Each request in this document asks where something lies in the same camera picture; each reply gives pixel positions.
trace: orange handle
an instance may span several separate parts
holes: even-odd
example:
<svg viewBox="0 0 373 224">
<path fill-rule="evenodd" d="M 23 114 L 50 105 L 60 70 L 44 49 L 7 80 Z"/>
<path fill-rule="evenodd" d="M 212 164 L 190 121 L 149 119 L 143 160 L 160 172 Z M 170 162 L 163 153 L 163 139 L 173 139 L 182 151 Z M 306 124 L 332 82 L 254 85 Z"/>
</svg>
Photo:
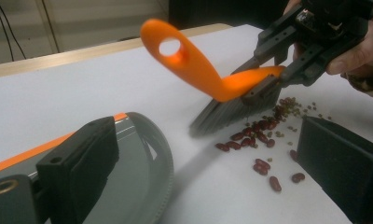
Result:
<svg viewBox="0 0 373 224">
<path fill-rule="evenodd" d="M 278 77 L 283 71 L 283 66 L 262 67 L 221 78 L 200 50 L 176 28 L 160 20 L 146 21 L 141 29 L 141 39 L 155 59 L 218 102 L 242 96 L 267 75 Z M 160 44 L 167 39 L 180 42 L 180 48 L 172 55 L 163 55 L 159 50 Z"/>
</svg>

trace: bean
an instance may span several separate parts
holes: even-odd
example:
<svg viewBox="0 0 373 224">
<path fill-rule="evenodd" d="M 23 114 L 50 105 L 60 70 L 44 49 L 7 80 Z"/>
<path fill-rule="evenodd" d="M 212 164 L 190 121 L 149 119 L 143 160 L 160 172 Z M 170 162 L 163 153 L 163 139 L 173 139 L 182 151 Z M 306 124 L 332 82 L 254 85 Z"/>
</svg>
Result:
<svg viewBox="0 0 373 224">
<path fill-rule="evenodd" d="M 277 123 L 276 123 L 276 121 L 273 120 L 273 121 L 269 122 L 268 130 L 273 130 L 273 129 L 276 128 L 276 126 L 277 126 Z"/>
<path fill-rule="evenodd" d="M 262 161 L 261 159 L 256 159 L 256 164 L 263 166 L 267 170 L 270 169 L 270 165 L 267 162 Z"/>
<path fill-rule="evenodd" d="M 271 188 L 274 190 L 274 191 L 276 191 L 276 192 L 280 192 L 280 191 L 282 191 L 282 186 L 280 185 L 280 183 L 279 183 L 279 179 L 277 179 L 277 177 L 276 176 L 271 176 L 270 178 L 269 178 L 269 182 L 270 182 L 270 186 L 271 186 Z"/>
<path fill-rule="evenodd" d="M 253 125 L 253 132 L 254 133 L 259 133 L 260 132 L 260 127 L 259 127 L 259 125 L 257 123 L 255 123 Z"/>
<path fill-rule="evenodd" d="M 250 138 L 250 147 L 253 147 L 256 144 L 256 139 L 254 137 Z"/>
<path fill-rule="evenodd" d="M 299 183 L 301 180 L 305 179 L 305 175 L 302 173 L 296 173 L 291 176 L 292 182 Z"/>
<path fill-rule="evenodd" d="M 290 150 L 289 151 L 289 155 L 291 156 L 292 160 L 293 161 L 296 161 L 297 162 L 297 152 L 295 150 Z"/>
<path fill-rule="evenodd" d="M 247 127 L 247 128 L 245 128 L 245 129 L 242 130 L 242 133 L 245 136 L 250 136 L 252 132 L 253 132 L 253 128 L 251 128 L 251 127 Z"/>
<path fill-rule="evenodd" d="M 244 138 L 242 139 L 241 146 L 242 147 L 248 147 L 251 144 L 251 138 Z"/>
<path fill-rule="evenodd" d="M 267 147 L 274 147 L 274 144 L 276 144 L 276 141 L 274 139 L 269 139 L 268 142 L 266 143 Z"/>
<path fill-rule="evenodd" d="M 261 141 L 263 143 L 268 142 L 268 137 L 266 135 L 264 135 L 263 133 L 257 133 L 256 137 L 259 139 L 259 141 Z"/>
<path fill-rule="evenodd" d="M 221 149 L 223 151 L 229 151 L 229 147 L 225 144 L 222 143 L 217 143 L 215 144 L 216 148 Z"/>
<path fill-rule="evenodd" d="M 235 133 L 233 134 L 230 139 L 233 140 L 233 141 L 239 141 L 241 140 L 242 138 L 244 137 L 244 134 L 243 133 Z"/>
<path fill-rule="evenodd" d="M 259 165 L 259 164 L 257 164 L 257 163 L 253 166 L 253 169 L 254 169 L 257 173 L 259 173 L 260 175 L 267 175 L 267 174 L 268 174 L 268 170 L 265 169 L 265 167 L 263 167 L 262 165 Z"/>
<path fill-rule="evenodd" d="M 242 146 L 240 146 L 240 144 L 239 143 L 237 143 L 237 142 L 234 142 L 234 141 L 229 141 L 229 142 L 227 142 L 226 143 L 226 145 L 228 146 L 228 147 L 230 147 L 230 148 L 233 148 L 233 149 L 240 149 Z"/>
<path fill-rule="evenodd" d="M 267 121 L 267 120 L 264 120 L 264 119 L 260 120 L 260 121 L 258 122 L 258 125 L 259 125 L 259 127 L 260 127 L 260 129 L 261 129 L 262 131 L 267 130 L 268 127 L 269 127 L 269 123 L 268 123 L 268 121 Z"/>
<path fill-rule="evenodd" d="M 280 99 L 280 100 L 279 100 L 279 104 L 280 104 L 280 105 L 286 105 L 286 101 L 285 101 L 284 99 Z"/>
</svg>

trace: orange stripe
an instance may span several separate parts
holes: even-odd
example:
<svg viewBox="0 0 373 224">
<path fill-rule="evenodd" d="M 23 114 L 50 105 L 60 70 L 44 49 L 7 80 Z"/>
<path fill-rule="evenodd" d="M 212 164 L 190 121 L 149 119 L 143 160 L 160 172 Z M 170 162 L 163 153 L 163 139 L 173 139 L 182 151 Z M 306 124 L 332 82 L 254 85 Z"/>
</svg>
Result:
<svg viewBox="0 0 373 224">
<path fill-rule="evenodd" d="M 115 121 L 118 121 L 118 120 L 121 120 L 121 119 L 125 119 L 126 117 L 128 117 L 125 113 L 120 113 L 120 114 L 117 114 L 114 116 L 114 120 Z M 0 161 L 0 171 L 10 167 L 10 166 L 13 166 L 21 161 L 25 161 L 27 159 L 30 159 L 42 152 L 45 152 L 51 148 L 54 148 L 56 146 L 58 146 L 59 144 L 61 144 L 64 140 L 66 140 L 71 134 L 73 133 L 69 133 L 65 136 L 62 136 L 60 138 L 57 138 L 55 140 L 52 140 L 50 142 L 47 142 L 45 143 L 44 145 L 41 145 L 39 147 L 34 147 L 30 150 L 27 150 L 25 152 L 22 152 L 21 154 L 17 155 L 17 156 L 14 156 L 14 157 L 11 157 L 7 160 L 4 160 L 4 161 Z"/>
<path fill-rule="evenodd" d="M 126 117 L 128 117 L 128 116 L 125 113 L 120 113 L 120 114 L 117 114 L 117 115 L 114 116 L 114 120 L 118 121 L 118 120 L 125 119 Z"/>
</svg>

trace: human hand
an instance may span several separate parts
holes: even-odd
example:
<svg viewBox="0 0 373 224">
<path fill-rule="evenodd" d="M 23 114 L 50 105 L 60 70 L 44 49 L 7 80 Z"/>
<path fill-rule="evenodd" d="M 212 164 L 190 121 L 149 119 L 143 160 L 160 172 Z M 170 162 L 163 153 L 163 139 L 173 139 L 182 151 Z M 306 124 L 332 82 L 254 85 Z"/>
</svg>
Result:
<svg viewBox="0 0 373 224">
<path fill-rule="evenodd" d="M 284 13 L 299 3 L 300 0 L 290 0 Z M 295 44 L 294 58 L 297 58 L 301 51 L 301 47 Z M 364 40 L 332 60 L 326 67 L 326 72 L 330 75 L 343 74 L 344 77 L 373 77 L 373 21 L 368 22 Z"/>
</svg>

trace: white table surface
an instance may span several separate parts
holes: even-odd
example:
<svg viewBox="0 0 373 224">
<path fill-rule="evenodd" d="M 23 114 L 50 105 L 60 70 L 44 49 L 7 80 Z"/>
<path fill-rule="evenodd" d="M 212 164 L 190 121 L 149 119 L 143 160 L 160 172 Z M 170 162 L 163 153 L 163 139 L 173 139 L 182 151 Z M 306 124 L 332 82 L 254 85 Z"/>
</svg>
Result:
<svg viewBox="0 0 373 224">
<path fill-rule="evenodd" d="M 190 39 L 225 76 L 252 56 L 258 33 L 244 25 Z M 281 97 L 286 96 L 295 96 L 303 105 L 315 102 L 317 111 L 311 115 L 331 116 L 373 142 L 373 99 L 341 77 L 323 75 L 311 87 L 288 87 Z M 300 119 L 279 126 L 286 137 L 276 139 L 272 149 L 260 145 L 225 153 L 214 144 L 227 141 L 245 120 L 201 138 L 187 134 L 189 123 L 210 100 L 144 48 L 0 77 L 0 161 L 93 119 L 135 111 L 162 129 L 173 151 L 173 195 L 160 223 L 350 223 L 311 177 L 297 185 L 289 180 L 291 174 L 303 172 L 287 155 L 297 148 L 298 136 L 287 126 L 299 128 Z M 252 169 L 256 158 L 269 157 L 269 174 L 279 177 L 281 193 L 269 187 L 267 176 Z"/>
</svg>

